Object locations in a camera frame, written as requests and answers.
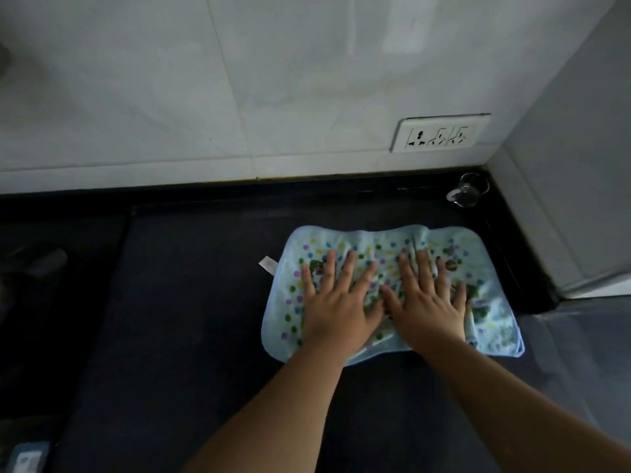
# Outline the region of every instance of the forearm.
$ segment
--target forearm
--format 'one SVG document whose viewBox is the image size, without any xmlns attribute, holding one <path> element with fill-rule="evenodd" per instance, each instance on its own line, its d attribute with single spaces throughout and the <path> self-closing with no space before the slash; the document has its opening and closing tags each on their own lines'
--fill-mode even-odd
<svg viewBox="0 0 631 473">
<path fill-rule="evenodd" d="M 345 358 L 304 347 L 213 436 L 183 470 L 312 472 Z"/>
<path fill-rule="evenodd" d="M 422 351 L 503 470 L 631 467 L 631 454 L 622 445 L 459 339 L 427 339 Z"/>
</svg>

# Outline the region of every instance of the person's left hand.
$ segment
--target person's left hand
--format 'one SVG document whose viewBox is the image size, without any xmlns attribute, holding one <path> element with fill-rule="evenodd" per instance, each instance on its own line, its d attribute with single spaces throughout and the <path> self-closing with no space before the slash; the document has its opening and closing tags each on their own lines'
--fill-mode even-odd
<svg viewBox="0 0 631 473">
<path fill-rule="evenodd" d="M 333 249 L 326 256 L 324 275 L 320 282 L 320 293 L 311 279 L 309 265 L 302 264 L 302 281 L 305 290 L 305 313 L 302 341 L 305 347 L 324 344 L 347 359 L 357 353 L 384 316 L 382 299 L 375 303 L 372 311 L 365 314 L 363 299 L 370 282 L 377 273 L 371 263 L 351 289 L 357 253 L 348 253 L 338 283 L 335 285 L 335 256 Z"/>
</svg>

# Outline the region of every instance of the white tag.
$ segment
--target white tag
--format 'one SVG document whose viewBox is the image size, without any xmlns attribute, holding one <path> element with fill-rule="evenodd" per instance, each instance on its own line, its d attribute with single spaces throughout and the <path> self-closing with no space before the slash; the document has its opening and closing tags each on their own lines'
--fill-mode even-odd
<svg viewBox="0 0 631 473">
<path fill-rule="evenodd" d="M 37 473 L 42 452 L 24 452 L 18 455 L 12 473 Z"/>
<path fill-rule="evenodd" d="M 272 275 L 275 275 L 276 269 L 278 268 L 278 262 L 268 256 L 265 256 L 264 259 L 259 262 L 259 265 Z"/>
</svg>

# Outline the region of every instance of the towel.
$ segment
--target towel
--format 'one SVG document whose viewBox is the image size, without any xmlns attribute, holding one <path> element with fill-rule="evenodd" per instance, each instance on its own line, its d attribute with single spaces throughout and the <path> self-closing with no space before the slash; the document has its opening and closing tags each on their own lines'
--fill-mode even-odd
<svg viewBox="0 0 631 473">
<path fill-rule="evenodd" d="M 430 230 L 413 225 L 378 232 L 341 232 L 303 226 L 287 240 L 263 316 L 261 340 L 266 352 L 275 359 L 287 361 L 302 345 L 305 307 L 300 266 L 304 262 L 309 264 L 318 289 L 330 249 L 336 251 L 336 276 L 351 249 L 357 252 L 353 280 L 361 276 L 370 262 L 377 263 L 377 274 L 364 299 L 366 311 L 378 300 L 382 284 L 390 286 L 401 301 L 405 301 L 398 256 L 401 252 L 408 253 L 414 271 L 418 272 L 416 253 L 426 249 L 434 276 L 437 275 L 436 260 L 440 257 L 446 261 L 453 292 L 458 281 L 467 284 L 467 297 L 471 301 L 464 319 L 467 342 L 487 355 L 519 357 L 524 353 L 515 316 L 485 246 L 472 230 L 461 227 Z M 409 347 L 397 334 L 390 314 L 386 313 L 362 349 L 346 364 L 352 365 L 383 352 L 403 350 L 409 350 Z"/>
</svg>

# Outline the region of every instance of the wall socket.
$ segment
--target wall socket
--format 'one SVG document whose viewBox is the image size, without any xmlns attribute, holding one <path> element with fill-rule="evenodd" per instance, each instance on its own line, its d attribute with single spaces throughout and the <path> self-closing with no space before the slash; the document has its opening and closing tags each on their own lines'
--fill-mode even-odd
<svg viewBox="0 0 631 473">
<path fill-rule="evenodd" d="M 461 149 L 475 144 L 490 114 L 407 118 L 399 123 L 391 152 Z"/>
</svg>

